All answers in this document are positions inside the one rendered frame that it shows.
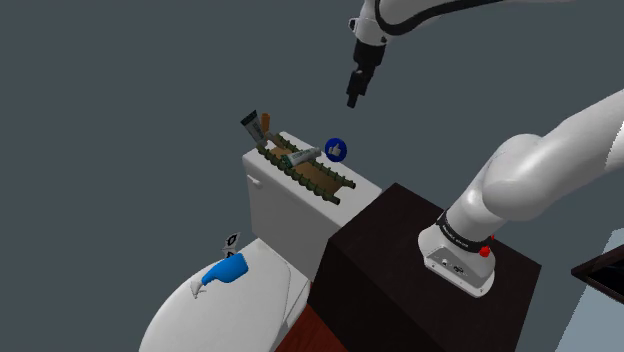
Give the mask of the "blue thumbs-up round badge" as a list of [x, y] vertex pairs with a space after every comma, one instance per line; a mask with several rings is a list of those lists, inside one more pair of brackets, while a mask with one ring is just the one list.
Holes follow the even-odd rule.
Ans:
[[324, 151], [330, 161], [342, 162], [347, 155], [347, 146], [342, 139], [334, 137], [326, 142]]

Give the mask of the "white green toothpaste tube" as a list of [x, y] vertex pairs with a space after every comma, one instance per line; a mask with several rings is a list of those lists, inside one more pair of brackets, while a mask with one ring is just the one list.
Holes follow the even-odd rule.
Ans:
[[321, 150], [318, 147], [313, 147], [297, 152], [292, 152], [289, 154], [284, 154], [281, 156], [281, 161], [285, 164], [287, 168], [293, 168], [304, 162], [314, 160], [320, 155]]

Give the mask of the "bamboo tray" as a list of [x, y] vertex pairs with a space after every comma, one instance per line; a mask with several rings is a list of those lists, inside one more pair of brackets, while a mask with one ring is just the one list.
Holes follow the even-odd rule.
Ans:
[[275, 138], [279, 141], [278, 146], [269, 148], [258, 143], [256, 145], [258, 153], [280, 172], [314, 195], [321, 197], [324, 201], [339, 205], [340, 199], [335, 193], [342, 187], [356, 188], [356, 183], [353, 180], [340, 175], [324, 163], [318, 162], [315, 158], [302, 162], [297, 166], [288, 167], [284, 156], [293, 152], [299, 152], [300, 149], [281, 134], [277, 134]]

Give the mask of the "grey black tube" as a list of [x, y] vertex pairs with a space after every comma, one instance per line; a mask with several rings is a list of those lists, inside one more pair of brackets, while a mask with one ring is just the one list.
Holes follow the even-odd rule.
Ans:
[[267, 145], [267, 137], [262, 130], [260, 118], [257, 111], [253, 110], [245, 118], [240, 121], [241, 125], [248, 131], [257, 145], [265, 147]]

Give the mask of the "white toilet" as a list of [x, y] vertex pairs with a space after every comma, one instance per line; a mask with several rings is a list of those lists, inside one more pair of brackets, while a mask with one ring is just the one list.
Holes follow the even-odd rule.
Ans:
[[257, 150], [243, 155], [252, 231], [241, 248], [249, 271], [232, 283], [212, 281], [194, 298], [183, 282], [152, 318], [138, 352], [275, 352], [304, 310], [328, 239], [381, 190], [326, 156], [319, 162], [356, 183], [324, 201], [280, 172]]

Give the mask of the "dark brown robot stand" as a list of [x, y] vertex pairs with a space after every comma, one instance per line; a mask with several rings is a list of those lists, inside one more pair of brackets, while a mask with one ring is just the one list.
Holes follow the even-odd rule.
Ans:
[[471, 297], [419, 251], [441, 212], [393, 184], [328, 240], [308, 303], [348, 352], [515, 352], [540, 264], [494, 241], [493, 286]]

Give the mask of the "black white patterned small object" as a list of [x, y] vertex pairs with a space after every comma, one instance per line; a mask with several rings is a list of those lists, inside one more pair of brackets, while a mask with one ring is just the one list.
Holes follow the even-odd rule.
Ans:
[[240, 235], [241, 235], [240, 232], [235, 232], [235, 233], [229, 235], [225, 239], [224, 246], [221, 249], [221, 251], [224, 254], [225, 258], [229, 258], [229, 257], [235, 255], [238, 252], [238, 250], [236, 249], [236, 246], [238, 244]]

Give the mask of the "blue spray bottle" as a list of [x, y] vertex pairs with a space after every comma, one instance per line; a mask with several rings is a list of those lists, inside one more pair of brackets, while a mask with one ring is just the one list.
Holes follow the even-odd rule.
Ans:
[[216, 263], [201, 277], [200, 281], [191, 282], [190, 290], [192, 296], [196, 298], [201, 288], [212, 281], [217, 280], [222, 283], [232, 283], [245, 275], [248, 271], [249, 266], [244, 255], [241, 252], [233, 254]]

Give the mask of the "dark framed furniture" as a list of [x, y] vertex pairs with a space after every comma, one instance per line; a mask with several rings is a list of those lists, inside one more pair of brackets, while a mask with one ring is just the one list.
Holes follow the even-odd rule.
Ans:
[[574, 267], [571, 274], [624, 304], [624, 244]]

